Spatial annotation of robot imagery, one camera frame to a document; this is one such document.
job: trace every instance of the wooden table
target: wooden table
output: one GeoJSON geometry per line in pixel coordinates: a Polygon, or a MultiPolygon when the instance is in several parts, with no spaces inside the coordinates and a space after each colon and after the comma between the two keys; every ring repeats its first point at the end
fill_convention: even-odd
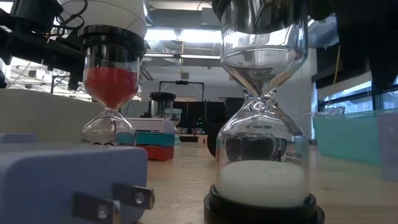
{"type": "MultiPolygon", "coordinates": [[[[197,224],[203,198],[215,178],[215,159],[197,143],[176,146],[174,159],[150,161],[148,186],[155,206],[143,224],[197,224]]],[[[326,224],[397,224],[398,183],[381,179],[378,166],[321,157],[310,152],[310,191],[325,211],[326,224]]]]}

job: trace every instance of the sand timer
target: sand timer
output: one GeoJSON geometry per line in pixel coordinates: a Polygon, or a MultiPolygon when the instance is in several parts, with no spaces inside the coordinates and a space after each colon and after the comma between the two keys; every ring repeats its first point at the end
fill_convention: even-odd
{"type": "Polygon", "coordinates": [[[173,93],[154,92],[150,93],[150,114],[153,118],[170,119],[173,115],[173,93]]]}
{"type": "Polygon", "coordinates": [[[79,36],[85,53],[85,89],[105,107],[84,127],[82,142],[135,146],[136,131],[118,110],[138,91],[144,39],[131,31],[102,25],[87,26],[79,36]]]}
{"type": "Polygon", "coordinates": [[[306,1],[219,0],[213,8],[221,64],[246,100],[218,133],[208,223],[322,223],[309,193],[308,140],[275,100],[307,58],[306,1]]]}
{"type": "Polygon", "coordinates": [[[170,118],[174,122],[174,144],[176,145],[181,144],[180,131],[177,129],[177,125],[181,121],[181,113],[181,109],[173,109],[172,117],[170,118]]]}

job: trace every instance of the teal box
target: teal box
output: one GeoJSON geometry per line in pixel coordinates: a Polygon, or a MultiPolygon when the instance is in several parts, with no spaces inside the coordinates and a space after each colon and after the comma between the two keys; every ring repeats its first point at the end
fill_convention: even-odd
{"type": "Polygon", "coordinates": [[[318,150],[323,156],[381,164],[377,115],[397,109],[313,117],[318,150]]]}
{"type": "Polygon", "coordinates": [[[137,132],[137,145],[171,147],[174,146],[174,134],[140,131],[137,132]]]}

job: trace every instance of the red sand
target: red sand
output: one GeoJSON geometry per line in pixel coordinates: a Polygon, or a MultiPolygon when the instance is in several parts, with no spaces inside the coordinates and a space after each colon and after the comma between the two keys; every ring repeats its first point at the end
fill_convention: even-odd
{"type": "Polygon", "coordinates": [[[136,76],[136,72],[122,68],[90,68],[86,73],[85,88],[94,99],[115,109],[137,93],[136,76]]]}

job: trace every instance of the cable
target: cable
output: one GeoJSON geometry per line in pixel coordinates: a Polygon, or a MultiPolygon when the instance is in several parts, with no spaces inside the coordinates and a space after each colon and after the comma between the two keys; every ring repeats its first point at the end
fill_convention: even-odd
{"type": "Polygon", "coordinates": [[[203,2],[205,2],[205,3],[207,3],[207,4],[209,4],[210,6],[211,6],[211,3],[210,2],[208,2],[208,1],[200,1],[199,2],[199,5],[198,5],[198,7],[197,7],[197,10],[199,10],[199,7],[200,7],[200,5],[203,3],[203,2]]]}
{"type": "Polygon", "coordinates": [[[21,74],[19,74],[19,76],[18,76],[12,83],[10,83],[9,86],[12,86],[13,84],[15,84],[15,82],[18,81],[18,79],[19,79],[21,76],[23,76],[24,72],[27,70],[27,68],[29,68],[30,63],[31,63],[31,62],[29,62],[29,63],[26,65],[25,69],[21,72],[21,74]]]}
{"type": "MultiPolygon", "coordinates": [[[[333,79],[332,92],[333,92],[333,87],[335,86],[336,81],[337,81],[337,72],[338,72],[338,64],[339,64],[339,62],[340,62],[340,44],[339,44],[339,46],[338,46],[337,62],[336,62],[336,70],[335,70],[335,78],[333,79]]],[[[330,100],[331,100],[331,96],[332,96],[332,95],[333,95],[333,94],[330,94],[330,95],[329,95],[329,102],[328,102],[328,104],[327,104],[326,107],[325,107],[326,110],[329,109],[330,100]]]]}
{"type": "Polygon", "coordinates": [[[56,34],[42,34],[42,35],[47,36],[47,37],[53,37],[53,36],[61,37],[61,36],[65,35],[66,30],[78,30],[78,29],[81,29],[85,25],[85,20],[84,20],[84,18],[81,15],[87,10],[87,7],[88,7],[88,1],[87,0],[83,0],[83,1],[85,2],[85,5],[83,6],[83,9],[81,9],[76,14],[70,15],[70,17],[68,19],[66,19],[66,20],[61,16],[61,14],[56,12],[55,13],[56,20],[57,20],[57,22],[60,25],[53,25],[52,27],[57,29],[57,33],[56,34]],[[78,25],[76,27],[68,27],[67,26],[67,24],[69,22],[71,22],[72,20],[77,19],[77,18],[81,19],[81,24],[80,25],[78,25]]]}

